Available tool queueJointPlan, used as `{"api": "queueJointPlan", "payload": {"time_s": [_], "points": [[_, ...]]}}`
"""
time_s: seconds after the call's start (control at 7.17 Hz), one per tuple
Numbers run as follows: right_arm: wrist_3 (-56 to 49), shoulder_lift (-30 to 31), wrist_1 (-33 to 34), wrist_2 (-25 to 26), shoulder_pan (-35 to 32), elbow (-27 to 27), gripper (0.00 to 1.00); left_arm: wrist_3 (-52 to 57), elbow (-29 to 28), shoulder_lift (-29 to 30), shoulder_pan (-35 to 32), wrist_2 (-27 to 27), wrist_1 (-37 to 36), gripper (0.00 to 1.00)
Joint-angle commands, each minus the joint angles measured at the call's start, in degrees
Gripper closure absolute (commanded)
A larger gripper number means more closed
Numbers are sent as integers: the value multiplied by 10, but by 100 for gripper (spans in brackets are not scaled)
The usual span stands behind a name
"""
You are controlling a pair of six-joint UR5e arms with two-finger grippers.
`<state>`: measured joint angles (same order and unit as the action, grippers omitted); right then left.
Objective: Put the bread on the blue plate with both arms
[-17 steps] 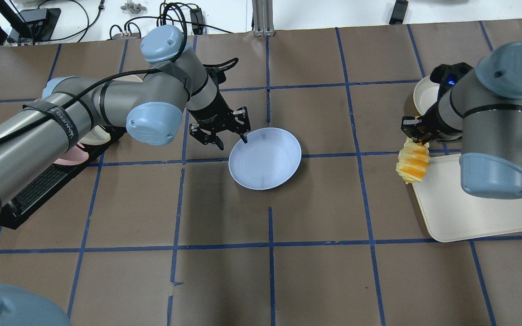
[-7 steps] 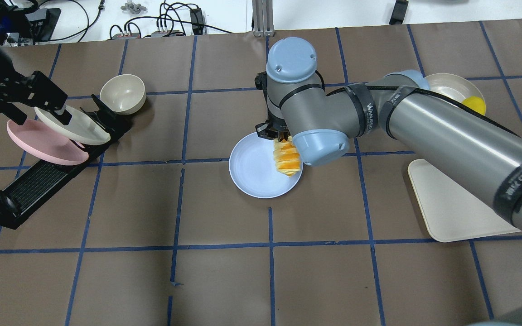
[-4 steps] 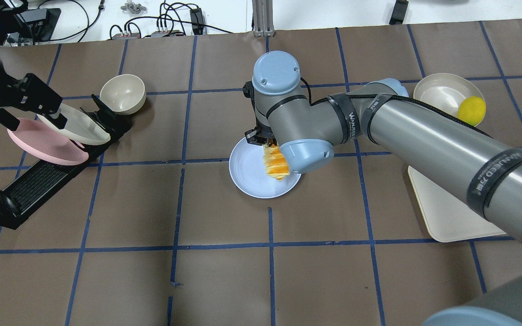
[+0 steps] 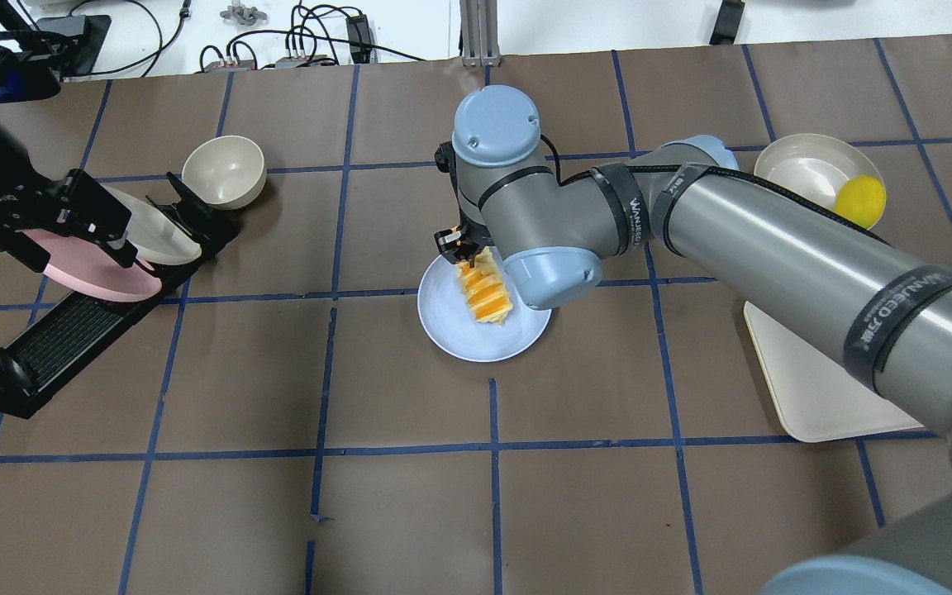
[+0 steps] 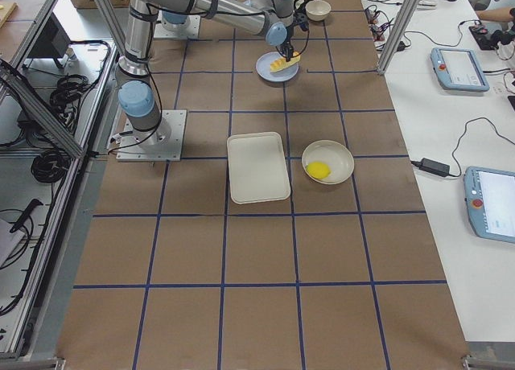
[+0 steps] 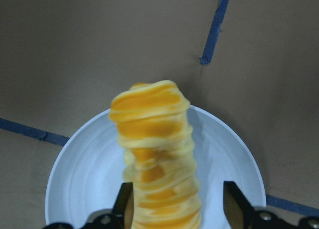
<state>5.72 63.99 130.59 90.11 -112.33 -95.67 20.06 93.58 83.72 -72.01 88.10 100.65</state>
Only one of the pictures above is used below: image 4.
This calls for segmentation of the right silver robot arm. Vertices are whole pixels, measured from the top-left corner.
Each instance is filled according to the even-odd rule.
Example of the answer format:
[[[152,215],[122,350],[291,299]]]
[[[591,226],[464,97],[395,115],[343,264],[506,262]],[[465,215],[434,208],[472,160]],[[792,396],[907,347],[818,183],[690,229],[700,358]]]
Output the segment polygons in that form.
[[[540,114],[521,90],[491,84],[462,99],[435,152],[459,207],[459,226],[435,234],[446,259],[495,247],[519,298],[547,310],[589,293],[602,260],[657,240],[944,437],[952,457],[952,268],[740,172],[714,136],[563,182],[540,141]],[[952,594],[952,494],[789,566],[762,591]]]

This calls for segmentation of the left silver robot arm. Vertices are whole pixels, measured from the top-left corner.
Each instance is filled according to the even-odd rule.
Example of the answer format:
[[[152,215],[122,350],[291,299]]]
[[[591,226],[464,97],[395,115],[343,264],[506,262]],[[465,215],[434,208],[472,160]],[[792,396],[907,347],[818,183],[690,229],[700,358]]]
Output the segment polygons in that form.
[[[29,237],[49,232],[76,238],[129,268],[137,249],[127,238],[130,211],[83,169],[59,179],[35,169],[29,151],[0,125],[0,252],[40,272],[49,250]]]

